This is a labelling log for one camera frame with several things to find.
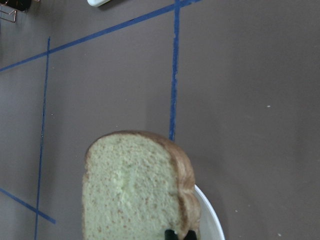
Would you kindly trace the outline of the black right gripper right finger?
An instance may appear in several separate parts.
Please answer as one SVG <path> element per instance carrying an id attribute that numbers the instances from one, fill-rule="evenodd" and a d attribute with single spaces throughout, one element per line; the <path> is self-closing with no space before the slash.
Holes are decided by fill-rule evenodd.
<path id="1" fill-rule="evenodd" d="M 184 237 L 184 240 L 197 240 L 197 234 L 193 230 L 189 230 Z"/>

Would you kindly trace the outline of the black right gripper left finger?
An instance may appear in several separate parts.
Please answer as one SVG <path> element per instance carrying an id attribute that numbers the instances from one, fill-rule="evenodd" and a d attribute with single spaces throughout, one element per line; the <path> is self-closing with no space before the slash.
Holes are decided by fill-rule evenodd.
<path id="1" fill-rule="evenodd" d="M 172 229 L 166 229 L 164 231 L 164 239 L 165 240 L 178 240 L 178 235 Z"/>

